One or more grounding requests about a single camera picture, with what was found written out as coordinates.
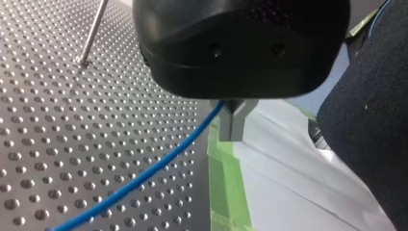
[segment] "green tape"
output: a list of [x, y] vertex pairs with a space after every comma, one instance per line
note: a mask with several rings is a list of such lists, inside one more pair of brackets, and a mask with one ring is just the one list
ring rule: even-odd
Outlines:
[[240, 161], [233, 155], [233, 143], [218, 141], [217, 122], [208, 138], [211, 230], [252, 230]]

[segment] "blue cable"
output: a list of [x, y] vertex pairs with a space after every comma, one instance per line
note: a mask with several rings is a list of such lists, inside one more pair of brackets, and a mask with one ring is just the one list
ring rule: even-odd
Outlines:
[[384, 9], [388, 6], [388, 4], [390, 4], [390, 2], [391, 2], [391, 0], [387, 0], [387, 2], [384, 3], [384, 5], [380, 8], [380, 10], [378, 10], [377, 15], [375, 16], [374, 20], [371, 23], [371, 27], [370, 27], [370, 31], [369, 31], [369, 38], [371, 37], [372, 31], [374, 30], [375, 23], [377, 22], [378, 18], [380, 17], [380, 15], [384, 11]]
[[210, 112], [209, 115], [207, 115], [204, 121], [191, 133], [191, 135], [187, 137], [182, 143], [180, 143], [180, 145], [178, 145], [176, 148], [171, 150], [170, 153], [164, 156], [160, 162], [148, 168], [141, 175], [139, 175], [136, 179], [129, 182], [124, 187], [120, 188], [118, 191], [116, 191], [111, 196], [109, 196], [106, 200], [96, 204], [95, 206], [88, 209], [81, 215], [75, 218], [72, 218], [68, 220], [67, 222], [55, 228], [49, 229], [49, 231], [67, 231], [67, 230], [76, 228], [79, 225], [89, 221], [90, 218], [96, 217], [103, 211], [106, 211], [111, 206], [116, 204], [117, 201], [121, 200], [124, 196], [126, 196], [128, 193], [137, 189], [147, 179], [149, 179], [151, 176], [156, 174], [156, 172], [158, 172], [160, 169], [162, 169], [163, 167], [168, 165], [171, 161], [173, 161], [174, 158], [176, 158], [180, 152], [184, 151], [195, 139], [197, 139], [197, 137], [200, 136], [200, 134], [208, 127], [208, 125], [213, 120], [213, 118], [216, 117], [216, 115], [219, 113], [223, 105], [224, 105], [223, 101], [220, 100], [217, 103], [216, 107], [213, 109], [213, 111]]

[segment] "perforated metal plate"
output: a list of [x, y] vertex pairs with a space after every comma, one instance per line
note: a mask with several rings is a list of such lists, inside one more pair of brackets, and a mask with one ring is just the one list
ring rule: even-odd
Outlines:
[[[160, 160], [198, 120], [195, 101], [158, 87], [132, 16], [112, 3], [75, 64], [98, 1], [2, 0], [0, 226], [44, 230]], [[79, 230], [209, 230], [205, 138]]]

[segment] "black plastic housing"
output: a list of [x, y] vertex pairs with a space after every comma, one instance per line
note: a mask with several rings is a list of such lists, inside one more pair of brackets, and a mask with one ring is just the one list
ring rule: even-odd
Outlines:
[[328, 76], [349, 18], [345, 0], [134, 0], [154, 80], [190, 98], [281, 98]]

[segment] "metal rod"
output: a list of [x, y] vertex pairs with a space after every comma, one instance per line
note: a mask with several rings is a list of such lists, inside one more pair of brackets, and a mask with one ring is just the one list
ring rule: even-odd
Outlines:
[[93, 23], [92, 23], [92, 27], [90, 28], [89, 35], [87, 37], [87, 42], [85, 43], [84, 49], [82, 50], [81, 57], [77, 58], [78, 63], [80, 65], [87, 64], [87, 58], [89, 55], [90, 48], [92, 47], [93, 40], [95, 39], [99, 24], [101, 24], [103, 12], [105, 11], [107, 5], [108, 5], [108, 0], [101, 0], [98, 11], [96, 12], [95, 19], [93, 20]]

